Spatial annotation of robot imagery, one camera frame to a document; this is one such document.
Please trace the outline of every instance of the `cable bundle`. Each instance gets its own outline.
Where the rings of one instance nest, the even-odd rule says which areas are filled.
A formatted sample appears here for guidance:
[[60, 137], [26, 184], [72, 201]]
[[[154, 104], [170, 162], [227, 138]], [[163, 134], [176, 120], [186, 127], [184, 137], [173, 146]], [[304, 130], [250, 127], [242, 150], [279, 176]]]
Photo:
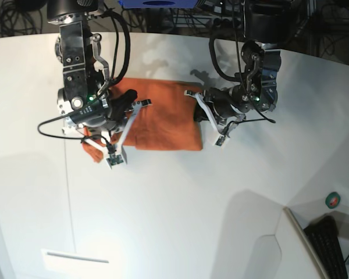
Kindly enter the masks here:
[[3, 0], [0, 6], [0, 36], [32, 35], [42, 33], [43, 18], [40, 10], [40, 27], [29, 12], [22, 11], [14, 0]]

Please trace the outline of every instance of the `blue object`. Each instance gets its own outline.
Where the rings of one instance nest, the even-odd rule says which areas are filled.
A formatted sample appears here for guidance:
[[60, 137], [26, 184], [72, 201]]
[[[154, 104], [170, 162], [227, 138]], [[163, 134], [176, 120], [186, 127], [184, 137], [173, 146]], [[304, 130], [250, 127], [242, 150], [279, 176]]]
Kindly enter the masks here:
[[165, 1], [149, 1], [149, 0], [120, 0], [126, 9], [131, 8], [185, 8], [191, 9], [197, 4], [198, 0], [165, 0]]

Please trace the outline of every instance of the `folded cloth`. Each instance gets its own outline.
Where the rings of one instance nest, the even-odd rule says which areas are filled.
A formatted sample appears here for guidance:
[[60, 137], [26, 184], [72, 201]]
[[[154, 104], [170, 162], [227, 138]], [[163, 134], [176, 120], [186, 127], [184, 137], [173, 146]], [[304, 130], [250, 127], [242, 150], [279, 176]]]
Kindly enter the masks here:
[[[110, 91], [117, 98], [129, 89], [137, 91], [137, 101], [150, 99], [152, 105], [140, 110], [124, 145], [160, 151], [202, 149], [199, 126], [193, 119], [197, 101], [184, 95], [185, 90], [199, 92], [200, 88], [177, 81], [124, 78]], [[95, 162], [103, 159], [102, 152], [91, 145], [84, 142], [83, 148]]]

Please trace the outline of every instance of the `orange towel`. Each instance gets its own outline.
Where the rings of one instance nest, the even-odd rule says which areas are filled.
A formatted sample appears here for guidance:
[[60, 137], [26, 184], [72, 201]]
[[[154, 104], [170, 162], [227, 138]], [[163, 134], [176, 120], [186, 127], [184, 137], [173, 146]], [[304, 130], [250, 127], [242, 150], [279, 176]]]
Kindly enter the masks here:
[[[199, 126], [193, 120], [197, 101], [184, 96], [185, 90], [199, 92], [200, 88], [176, 81], [124, 78], [110, 91], [117, 98], [129, 89], [137, 91], [137, 101], [150, 99], [152, 105], [140, 110], [124, 145], [141, 150], [202, 149]], [[117, 137], [113, 137], [111, 141], [114, 143], [117, 140]], [[102, 160], [99, 150], [86, 143], [83, 143], [83, 148], [95, 162]]]

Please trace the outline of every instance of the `white table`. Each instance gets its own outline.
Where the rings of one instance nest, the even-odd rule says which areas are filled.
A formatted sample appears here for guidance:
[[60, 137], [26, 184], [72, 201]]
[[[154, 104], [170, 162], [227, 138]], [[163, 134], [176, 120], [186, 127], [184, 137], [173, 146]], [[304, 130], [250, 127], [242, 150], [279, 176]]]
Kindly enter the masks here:
[[[276, 232], [282, 207], [349, 135], [349, 67], [283, 51], [279, 100], [269, 115], [277, 124], [241, 125], [225, 149], [207, 143], [202, 152], [127, 148], [129, 164], [109, 171], [93, 163], [80, 144], [66, 142], [65, 149], [62, 140], [36, 133], [38, 122], [57, 115], [62, 66], [54, 57], [56, 36], [0, 40], [0, 94], [6, 96], [0, 96], [0, 171], [11, 174], [7, 180], [0, 175], [0, 221], [20, 279], [58, 278], [38, 265], [41, 248], [110, 257], [116, 278], [242, 278], [256, 239]], [[114, 34], [102, 36], [101, 56], [110, 61]], [[199, 82], [190, 74], [195, 69], [208, 72], [217, 87], [231, 85], [215, 73], [206, 39], [158, 34], [131, 39], [127, 77]], [[235, 43], [216, 46], [221, 67], [233, 74]], [[209, 129], [202, 124], [204, 134]], [[13, 132], [18, 146], [8, 145]], [[9, 182], [29, 172], [34, 181]], [[331, 188], [322, 185], [314, 197]], [[310, 200], [310, 189], [307, 193], [295, 201]], [[29, 256], [21, 256], [23, 251]], [[283, 259], [290, 252], [282, 248]], [[279, 278], [303, 275], [284, 268]]]

